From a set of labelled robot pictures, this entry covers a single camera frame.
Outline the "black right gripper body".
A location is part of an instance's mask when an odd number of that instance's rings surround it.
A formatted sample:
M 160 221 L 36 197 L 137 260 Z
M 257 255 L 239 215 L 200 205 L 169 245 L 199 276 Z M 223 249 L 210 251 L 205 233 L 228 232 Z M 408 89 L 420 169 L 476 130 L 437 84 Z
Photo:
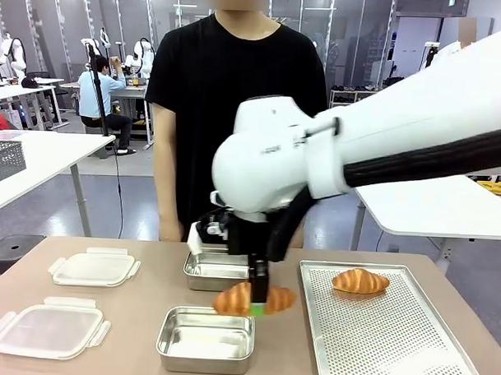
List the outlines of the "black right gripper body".
M 242 220 L 229 209 L 215 209 L 199 219 L 199 237 L 203 243 L 225 244 L 229 255 L 248 256 L 248 263 L 267 259 L 267 222 Z

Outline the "person's right hand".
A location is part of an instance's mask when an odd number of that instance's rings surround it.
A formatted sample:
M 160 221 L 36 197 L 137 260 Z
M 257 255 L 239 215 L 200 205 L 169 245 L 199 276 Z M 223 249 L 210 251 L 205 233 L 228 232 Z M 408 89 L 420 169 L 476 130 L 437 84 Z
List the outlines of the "person's right hand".
M 171 243 L 178 243 L 183 237 L 183 226 L 176 221 L 160 221 L 160 232 L 158 239 L 160 241 L 167 241 Z

